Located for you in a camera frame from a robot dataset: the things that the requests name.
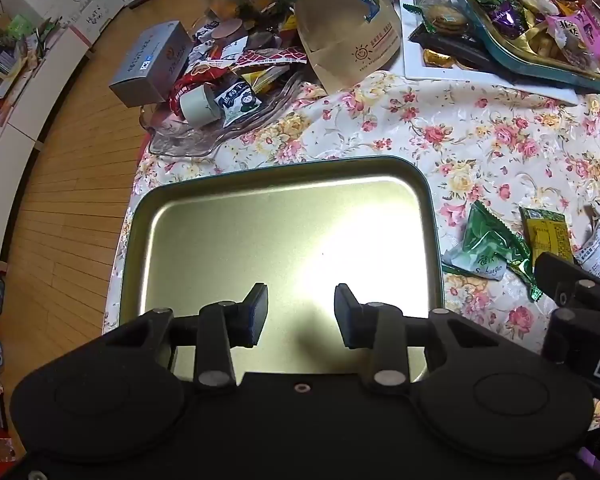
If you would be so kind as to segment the white black snack packet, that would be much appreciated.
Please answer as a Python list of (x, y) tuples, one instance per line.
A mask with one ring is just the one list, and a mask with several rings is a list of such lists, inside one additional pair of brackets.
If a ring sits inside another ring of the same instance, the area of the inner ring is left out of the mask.
[(600, 278), (600, 222), (596, 223), (591, 236), (574, 254), (577, 264)]

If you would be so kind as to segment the yellow green snack packet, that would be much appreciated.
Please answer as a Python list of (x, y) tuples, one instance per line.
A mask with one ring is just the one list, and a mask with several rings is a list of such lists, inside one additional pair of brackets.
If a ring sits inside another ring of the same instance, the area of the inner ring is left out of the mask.
[(544, 252), (573, 262), (566, 217), (546, 209), (520, 208), (524, 234), (531, 249), (532, 266)]

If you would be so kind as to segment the glass dish of snacks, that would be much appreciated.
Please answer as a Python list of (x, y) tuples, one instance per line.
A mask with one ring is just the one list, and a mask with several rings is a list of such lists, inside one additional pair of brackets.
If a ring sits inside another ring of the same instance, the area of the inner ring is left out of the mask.
[(195, 23), (194, 45), (169, 96), (140, 109), (150, 154), (204, 157), (279, 118), (300, 96), (308, 56), (296, 17)]

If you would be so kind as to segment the empty gold metal tray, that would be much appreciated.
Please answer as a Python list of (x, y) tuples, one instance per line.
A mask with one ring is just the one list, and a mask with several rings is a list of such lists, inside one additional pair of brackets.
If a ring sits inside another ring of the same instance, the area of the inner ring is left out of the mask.
[(375, 156), (233, 172), (155, 188), (133, 214), (120, 318), (177, 316), (268, 288), (258, 344), (238, 374), (349, 373), (334, 292), (423, 318), (443, 302), (430, 188), (410, 162)]

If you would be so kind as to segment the floral tablecloth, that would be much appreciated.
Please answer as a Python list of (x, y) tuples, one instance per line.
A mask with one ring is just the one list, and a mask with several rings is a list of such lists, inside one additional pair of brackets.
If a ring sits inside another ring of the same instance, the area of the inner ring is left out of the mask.
[[(154, 188), (233, 172), (350, 158), (392, 156), (414, 165), (430, 188), (439, 248), (462, 239), (471, 205), (483, 203), (515, 233), (520, 208), (566, 217), (579, 248), (593, 229), (600, 198), (600, 96), (575, 106), (469, 82), (408, 80), (373, 73), (327, 94), (309, 84), (272, 124), (221, 144), (203, 158), (145, 154), (130, 203)], [(104, 317), (120, 323), (128, 238), (120, 237)]]

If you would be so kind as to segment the white roll of tape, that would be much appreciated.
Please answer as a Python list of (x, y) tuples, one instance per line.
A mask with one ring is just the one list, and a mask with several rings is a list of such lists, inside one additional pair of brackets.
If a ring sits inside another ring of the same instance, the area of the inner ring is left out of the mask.
[(180, 107), (186, 122), (194, 128), (209, 125), (221, 118), (221, 111), (215, 102), (210, 84), (202, 84), (183, 93)]

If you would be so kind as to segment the white board under tray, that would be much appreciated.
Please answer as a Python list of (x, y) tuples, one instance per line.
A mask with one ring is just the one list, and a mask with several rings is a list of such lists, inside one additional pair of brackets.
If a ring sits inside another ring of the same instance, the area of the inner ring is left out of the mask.
[(393, 0), (394, 10), (400, 15), (402, 21), (402, 47), (400, 61), (394, 61), (390, 70), (407, 79), (431, 79), (469, 81), (472, 84), (483, 86), (502, 86), (504, 88), (516, 89), (527, 93), (535, 93), (538, 96), (546, 96), (556, 101), (567, 103), (570, 106), (578, 104), (577, 93), (571, 88), (540, 84), (535, 80), (503, 79), (502, 77), (481, 70), (464, 70), (454, 65), (450, 68), (427, 66), (424, 61), (422, 47), (408, 39), (411, 33), (422, 21), (418, 14), (404, 9), (404, 4), (412, 4), (414, 0)]

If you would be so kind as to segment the grey cardboard box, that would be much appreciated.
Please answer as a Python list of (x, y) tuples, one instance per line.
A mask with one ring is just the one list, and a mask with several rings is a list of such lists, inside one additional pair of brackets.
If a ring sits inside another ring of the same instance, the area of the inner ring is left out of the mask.
[(126, 52), (109, 89), (126, 107), (166, 101), (192, 47), (192, 38), (180, 21), (145, 29)]

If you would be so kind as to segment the white cabinet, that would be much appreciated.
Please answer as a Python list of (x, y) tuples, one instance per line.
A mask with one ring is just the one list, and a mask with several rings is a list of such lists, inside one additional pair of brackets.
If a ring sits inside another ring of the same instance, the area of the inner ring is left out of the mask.
[(24, 170), (32, 153), (42, 148), (47, 118), (88, 50), (74, 28), (61, 32), (38, 68), (16, 84), (20, 93), (0, 120), (0, 272), (6, 269), (1, 253)]

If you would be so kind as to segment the brown paper bag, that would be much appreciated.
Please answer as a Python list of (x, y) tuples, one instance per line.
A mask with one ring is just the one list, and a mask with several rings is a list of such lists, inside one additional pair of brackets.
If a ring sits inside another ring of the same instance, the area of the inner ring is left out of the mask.
[(329, 93), (385, 67), (401, 47), (391, 0), (296, 0), (294, 14), (309, 63)]

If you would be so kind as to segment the teal gold snack tray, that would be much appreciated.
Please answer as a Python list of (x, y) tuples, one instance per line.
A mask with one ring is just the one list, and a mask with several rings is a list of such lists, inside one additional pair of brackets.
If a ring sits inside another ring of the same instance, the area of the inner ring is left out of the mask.
[(475, 27), (477, 37), (484, 43), (494, 60), (512, 73), (536, 79), (547, 84), (580, 88), (600, 93), (600, 74), (580, 70), (557, 58), (538, 55), (533, 46), (539, 47), (543, 38), (554, 44), (546, 33), (546, 24), (531, 27), (513, 40), (503, 36), (491, 22), (490, 16), (476, 0), (457, 0), (463, 12)]

